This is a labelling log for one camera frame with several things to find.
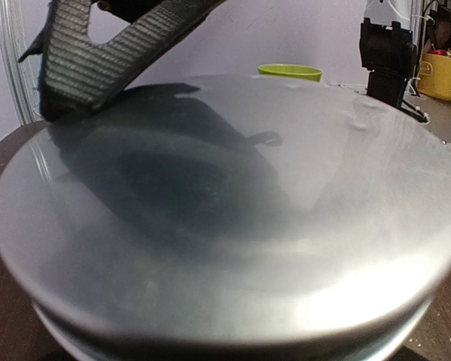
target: yellow container handle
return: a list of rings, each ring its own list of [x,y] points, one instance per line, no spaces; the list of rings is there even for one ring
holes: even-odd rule
[[[421,62],[421,70],[419,71],[420,75],[425,75],[428,77],[433,74],[433,65],[430,62]]]

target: table surface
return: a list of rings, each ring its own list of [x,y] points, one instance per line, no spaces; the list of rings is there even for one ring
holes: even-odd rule
[[[414,99],[433,122],[427,126],[451,142],[451,104]],[[43,123],[24,126],[0,143],[0,174],[22,144],[43,129]],[[451,361],[451,275],[416,331],[392,361]],[[72,360],[41,325],[29,299],[0,260],[0,361]]]

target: yellow basket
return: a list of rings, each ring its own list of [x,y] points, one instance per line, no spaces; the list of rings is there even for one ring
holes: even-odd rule
[[[419,76],[418,90],[421,93],[451,102],[451,58],[424,54]]]

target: green bowl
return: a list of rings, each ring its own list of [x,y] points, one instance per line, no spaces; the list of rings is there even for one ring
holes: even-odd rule
[[[296,77],[310,81],[320,82],[322,71],[310,66],[292,65],[292,64],[269,64],[258,67],[262,75],[276,75],[279,77]]]

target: metal lid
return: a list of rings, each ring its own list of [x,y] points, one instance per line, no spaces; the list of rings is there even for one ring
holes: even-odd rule
[[[128,91],[0,180],[0,253],[103,338],[316,342],[387,323],[451,268],[451,156],[366,96],[269,77]]]

